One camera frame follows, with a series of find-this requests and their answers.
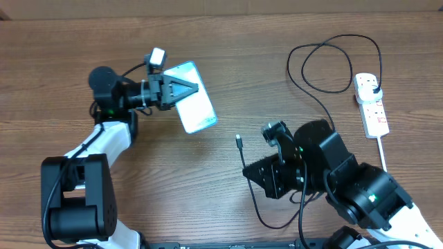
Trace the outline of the Samsung Galaxy smartphone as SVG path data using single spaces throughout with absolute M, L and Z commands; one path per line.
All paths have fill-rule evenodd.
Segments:
M 187 133 L 196 133 L 217 123 L 217 115 L 194 62 L 188 61 L 169 68 L 163 74 L 198 85 L 196 93 L 176 103 L 183 128 Z

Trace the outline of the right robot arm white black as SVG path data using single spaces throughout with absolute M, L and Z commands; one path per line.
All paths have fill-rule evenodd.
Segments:
M 291 133 L 283 121 L 263 126 L 262 135 L 278 152 L 243 168 L 243 176 L 279 199 L 291 190 L 305 197 L 324 193 L 349 224 L 323 243 L 324 248 L 441 248 L 411 196 L 380 167 L 358 163 L 326 120 Z

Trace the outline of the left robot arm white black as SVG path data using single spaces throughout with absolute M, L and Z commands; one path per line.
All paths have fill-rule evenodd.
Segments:
M 171 109 L 200 86 L 147 68 L 147 81 L 135 82 L 108 66 L 89 74 L 94 130 L 64 156 L 41 165 L 42 232 L 48 246 L 67 248 L 148 248 L 141 232 L 118 219 L 110 167 L 134 142 L 139 111 Z

